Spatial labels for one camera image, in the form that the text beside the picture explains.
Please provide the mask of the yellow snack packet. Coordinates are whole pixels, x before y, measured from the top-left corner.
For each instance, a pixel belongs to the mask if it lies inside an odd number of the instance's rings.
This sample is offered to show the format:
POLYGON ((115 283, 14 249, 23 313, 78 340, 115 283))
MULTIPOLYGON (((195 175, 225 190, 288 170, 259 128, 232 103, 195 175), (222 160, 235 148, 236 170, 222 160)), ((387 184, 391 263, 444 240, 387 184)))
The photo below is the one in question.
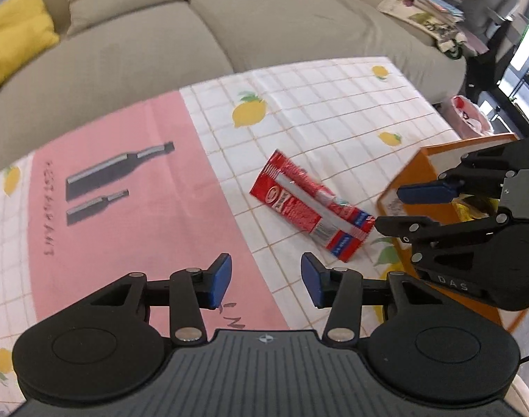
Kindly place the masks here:
POLYGON ((497 202, 494 199, 465 196, 454 199, 452 206, 460 222, 485 219, 495 214, 497 202))

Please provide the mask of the red snack packet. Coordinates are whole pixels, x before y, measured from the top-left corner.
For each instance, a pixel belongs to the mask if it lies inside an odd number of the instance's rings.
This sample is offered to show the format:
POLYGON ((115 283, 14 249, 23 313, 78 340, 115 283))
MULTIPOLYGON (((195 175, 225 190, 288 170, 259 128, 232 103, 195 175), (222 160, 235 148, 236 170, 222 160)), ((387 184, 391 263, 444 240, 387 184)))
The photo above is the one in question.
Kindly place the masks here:
POLYGON ((372 215, 338 197, 279 150, 267 160, 250 194, 345 263, 375 224, 372 215))

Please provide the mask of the orange cardboard box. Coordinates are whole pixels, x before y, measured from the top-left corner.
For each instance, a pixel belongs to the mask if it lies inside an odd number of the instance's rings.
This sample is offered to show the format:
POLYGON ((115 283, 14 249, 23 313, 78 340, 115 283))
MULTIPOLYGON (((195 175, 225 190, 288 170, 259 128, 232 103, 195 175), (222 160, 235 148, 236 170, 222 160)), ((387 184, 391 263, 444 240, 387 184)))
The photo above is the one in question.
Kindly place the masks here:
POLYGON ((529 138, 423 147, 381 194, 377 230, 417 278, 502 311, 529 308, 529 138))

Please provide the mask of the pink trash bag bin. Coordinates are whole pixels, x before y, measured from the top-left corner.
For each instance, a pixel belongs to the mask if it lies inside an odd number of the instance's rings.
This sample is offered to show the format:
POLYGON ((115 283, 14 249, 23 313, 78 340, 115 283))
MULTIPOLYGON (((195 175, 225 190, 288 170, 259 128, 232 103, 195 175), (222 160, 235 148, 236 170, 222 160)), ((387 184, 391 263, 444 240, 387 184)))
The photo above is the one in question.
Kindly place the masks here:
POLYGON ((488 118, 465 96, 456 95, 445 101, 440 113, 461 139, 489 137, 494 134, 488 118))

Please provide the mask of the pink and white tablecloth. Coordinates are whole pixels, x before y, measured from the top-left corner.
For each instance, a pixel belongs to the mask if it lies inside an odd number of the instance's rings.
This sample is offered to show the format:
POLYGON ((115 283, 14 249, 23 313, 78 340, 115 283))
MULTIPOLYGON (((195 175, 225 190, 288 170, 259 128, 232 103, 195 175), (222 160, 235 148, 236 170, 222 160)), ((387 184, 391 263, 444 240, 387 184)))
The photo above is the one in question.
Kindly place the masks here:
POLYGON ((420 149, 461 141, 385 57, 218 78, 139 102, 0 172, 0 416, 529 416, 502 311, 417 278, 375 225, 347 263, 250 194, 279 150, 376 219, 420 149), (326 345, 300 272, 363 276, 326 345), (170 338, 169 278, 232 260, 206 344, 170 338))

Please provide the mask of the printed tote bag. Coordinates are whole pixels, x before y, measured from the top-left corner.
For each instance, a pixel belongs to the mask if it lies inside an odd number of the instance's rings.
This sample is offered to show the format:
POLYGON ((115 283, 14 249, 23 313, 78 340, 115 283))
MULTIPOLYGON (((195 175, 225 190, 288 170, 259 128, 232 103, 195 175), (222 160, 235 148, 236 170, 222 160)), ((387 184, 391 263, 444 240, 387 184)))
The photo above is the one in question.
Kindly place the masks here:
POLYGON ((451 59, 463 56, 466 36, 459 28, 463 12, 435 0, 381 0, 377 10, 430 36, 438 50, 451 59))

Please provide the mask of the grey office chair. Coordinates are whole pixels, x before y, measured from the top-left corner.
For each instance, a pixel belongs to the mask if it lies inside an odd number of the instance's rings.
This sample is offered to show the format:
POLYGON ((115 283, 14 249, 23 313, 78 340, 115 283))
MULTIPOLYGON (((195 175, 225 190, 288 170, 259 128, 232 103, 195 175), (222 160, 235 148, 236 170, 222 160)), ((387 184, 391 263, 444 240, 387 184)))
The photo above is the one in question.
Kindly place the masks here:
POLYGON ((474 55, 488 51, 488 42, 500 25, 512 17, 520 0, 462 0, 459 5, 463 21, 459 29, 465 34, 474 55))

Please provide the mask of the beige sofa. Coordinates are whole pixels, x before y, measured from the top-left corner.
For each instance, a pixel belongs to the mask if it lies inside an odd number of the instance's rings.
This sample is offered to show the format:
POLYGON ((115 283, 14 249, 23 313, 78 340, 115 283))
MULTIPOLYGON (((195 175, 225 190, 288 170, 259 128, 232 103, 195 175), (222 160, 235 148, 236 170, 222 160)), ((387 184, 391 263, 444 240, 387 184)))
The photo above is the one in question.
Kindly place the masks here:
POLYGON ((452 60, 377 10, 381 0, 189 0, 69 32, 67 0, 43 0, 61 40, 0 89, 0 171, 120 108, 221 76, 301 61, 388 57, 427 101, 456 94, 452 60))

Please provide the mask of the yellow cushion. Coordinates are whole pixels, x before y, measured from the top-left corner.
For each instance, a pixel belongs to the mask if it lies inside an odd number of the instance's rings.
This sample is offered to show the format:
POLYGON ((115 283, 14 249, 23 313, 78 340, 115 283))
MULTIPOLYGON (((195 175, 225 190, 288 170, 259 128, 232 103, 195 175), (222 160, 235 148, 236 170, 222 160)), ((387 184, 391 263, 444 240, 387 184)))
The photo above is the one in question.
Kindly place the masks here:
POLYGON ((0 3, 0 87, 23 66, 60 42, 43 0, 0 3))

